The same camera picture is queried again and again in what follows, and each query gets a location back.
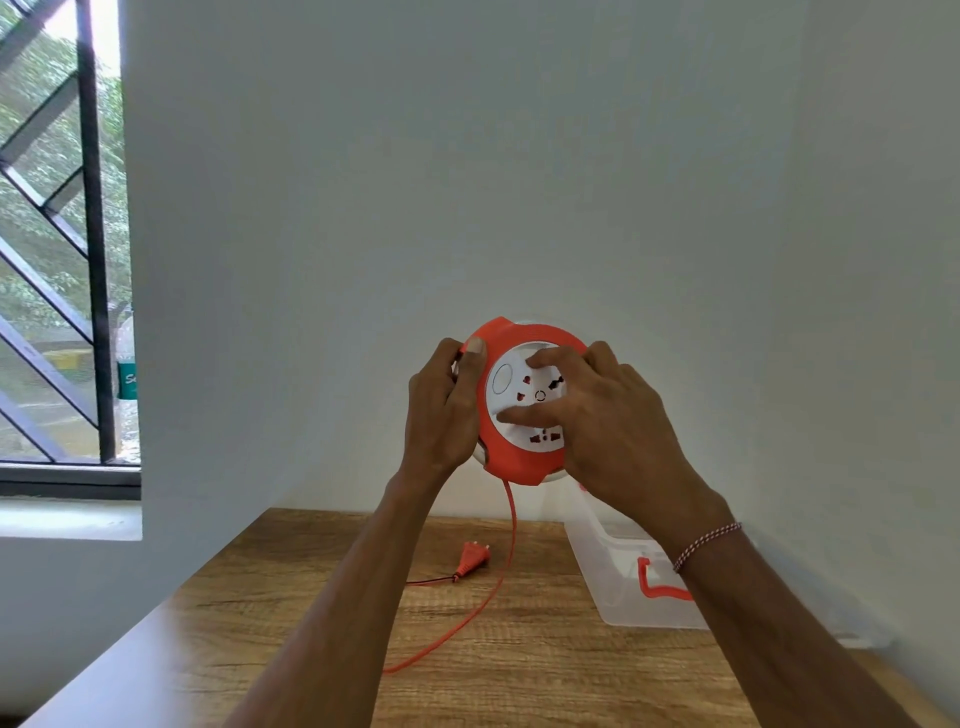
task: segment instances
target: white socket panel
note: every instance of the white socket panel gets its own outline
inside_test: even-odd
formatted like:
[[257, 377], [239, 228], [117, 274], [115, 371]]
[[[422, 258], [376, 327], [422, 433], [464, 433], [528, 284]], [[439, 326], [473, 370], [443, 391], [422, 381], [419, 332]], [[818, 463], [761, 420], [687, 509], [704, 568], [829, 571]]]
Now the white socket panel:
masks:
[[526, 359], [539, 350], [555, 346], [532, 341], [514, 347], [493, 363], [487, 376], [487, 411], [493, 426], [508, 442], [528, 452], [552, 452], [562, 448], [563, 428], [507, 425], [498, 422], [496, 416], [508, 407], [556, 400], [565, 394], [566, 383], [556, 367], [531, 369], [526, 363]]

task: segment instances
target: black metal bar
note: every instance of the black metal bar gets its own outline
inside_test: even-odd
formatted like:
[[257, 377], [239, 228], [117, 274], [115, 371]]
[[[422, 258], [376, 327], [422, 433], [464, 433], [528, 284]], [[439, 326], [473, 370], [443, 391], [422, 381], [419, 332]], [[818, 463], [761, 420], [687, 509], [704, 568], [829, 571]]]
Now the black metal bar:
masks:
[[67, 400], [70, 405], [76, 409], [84, 419], [94, 427], [97, 426], [97, 413], [94, 413], [89, 405], [84, 401], [80, 390], [74, 386], [69, 379], [62, 375], [53, 364], [47, 361], [43, 354], [38, 352], [34, 345], [27, 341], [20, 332], [17, 331], [7, 319], [0, 316], [0, 339], [6, 341], [21, 359], [40, 376], [47, 384], [60, 393], [60, 396]]
[[97, 119], [97, 61], [93, 54], [93, 22], [89, 0], [77, 3], [77, 73], [80, 83], [80, 142], [84, 156], [86, 248], [90, 269], [90, 320], [93, 324], [93, 376], [97, 386], [100, 461], [116, 456], [113, 429], [113, 370], [110, 357], [107, 246], [104, 242], [104, 199], [100, 179], [100, 126]]
[[56, 215], [60, 213], [60, 211], [67, 205], [69, 205], [73, 198], [83, 191], [84, 169], [82, 167], [77, 167], [73, 174], [66, 178], [63, 184], [55, 189], [54, 193], [47, 198], [47, 201], [43, 203], [43, 209], [45, 209], [51, 215]]
[[8, 137], [3, 147], [0, 148], [0, 160], [7, 164], [14, 164], [23, 157], [26, 151], [30, 149], [30, 145], [60, 118], [60, 115], [70, 107], [76, 98], [77, 72], [74, 71]]
[[7, 264], [20, 274], [20, 277], [30, 283], [43, 300], [49, 303], [63, 317], [63, 320], [86, 340], [87, 344], [93, 344], [90, 322], [2, 237], [0, 237], [0, 258], [6, 260]]
[[0, 481], [0, 497], [32, 496], [70, 500], [141, 500], [138, 485], [83, 485], [77, 483], [5, 483]]
[[10, 167], [8, 164], [0, 163], [0, 175], [3, 175], [7, 182], [12, 184], [16, 190], [23, 195], [28, 203], [30, 203], [34, 209], [39, 212], [43, 217], [46, 218], [47, 222], [54, 227], [54, 229], [60, 233], [64, 240], [66, 240], [74, 249], [86, 257], [86, 241], [81, 235], [73, 229], [73, 226], [70, 225], [66, 220], [64, 220], [60, 215], [48, 212], [47, 209], [43, 206], [46, 202], [41, 196], [40, 193], [34, 189], [34, 186], [27, 182], [23, 175], [17, 172], [15, 169]]
[[20, 18], [3, 40], [0, 40], [0, 73], [16, 61], [16, 57], [39, 35], [44, 24], [60, 9], [63, 2], [64, 0], [40, 0]]
[[44, 432], [36, 423], [24, 414], [20, 405], [11, 400], [0, 390], [0, 414], [13, 425], [16, 430], [27, 438], [34, 447], [50, 458], [50, 462], [57, 462], [66, 458], [67, 454], [52, 437]]
[[112, 488], [136, 488], [140, 469], [134, 466], [8, 465], [0, 464], [0, 483], [51, 483], [59, 485], [97, 485]]
[[8, 2], [20, 11], [21, 15], [30, 12], [30, 6], [24, 0], [8, 0]]

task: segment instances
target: right hand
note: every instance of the right hand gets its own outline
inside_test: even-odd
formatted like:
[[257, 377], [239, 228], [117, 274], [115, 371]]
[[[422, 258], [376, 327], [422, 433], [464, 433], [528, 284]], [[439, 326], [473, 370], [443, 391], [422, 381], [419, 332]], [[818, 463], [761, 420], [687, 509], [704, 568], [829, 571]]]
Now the right hand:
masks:
[[633, 519], [667, 552], [680, 551], [732, 522], [726, 501], [687, 462], [660, 395], [602, 341], [584, 356], [570, 347], [541, 349], [527, 364], [554, 366], [566, 395], [510, 407], [497, 420], [561, 426], [564, 468], [592, 495]]

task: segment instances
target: thread bracelet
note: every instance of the thread bracelet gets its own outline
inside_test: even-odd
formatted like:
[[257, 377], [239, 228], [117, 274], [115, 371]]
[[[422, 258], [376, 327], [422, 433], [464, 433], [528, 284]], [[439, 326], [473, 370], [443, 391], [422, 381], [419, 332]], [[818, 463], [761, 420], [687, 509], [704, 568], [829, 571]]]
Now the thread bracelet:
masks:
[[702, 546], [703, 544], [713, 541], [713, 539], [718, 539], [721, 536], [726, 536], [728, 533], [739, 531], [742, 528], [743, 528], [743, 523], [740, 521], [737, 521], [736, 523], [730, 523], [728, 525], [721, 526], [720, 528], [715, 528], [709, 533], [705, 533], [699, 539], [697, 539], [692, 544], [690, 544], [690, 546], [685, 548], [684, 552], [677, 557], [677, 560], [673, 563], [673, 571], [675, 571], [676, 573], [680, 573], [680, 569], [684, 567], [686, 560], [689, 559], [690, 556], [693, 555], [693, 552], [696, 551], [698, 548], [700, 548], [700, 546]]

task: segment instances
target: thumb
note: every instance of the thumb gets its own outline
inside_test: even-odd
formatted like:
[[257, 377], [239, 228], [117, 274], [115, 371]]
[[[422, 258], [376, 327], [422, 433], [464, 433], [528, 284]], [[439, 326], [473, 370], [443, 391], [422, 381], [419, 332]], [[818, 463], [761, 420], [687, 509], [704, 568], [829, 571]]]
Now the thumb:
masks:
[[457, 363], [457, 383], [453, 395], [458, 399], [476, 401], [477, 384], [487, 364], [487, 343], [474, 336], [467, 341], [467, 350]]
[[507, 407], [496, 416], [496, 419], [508, 425], [556, 427], [563, 424], [561, 422], [563, 406], [562, 400], [552, 400], [526, 406]]

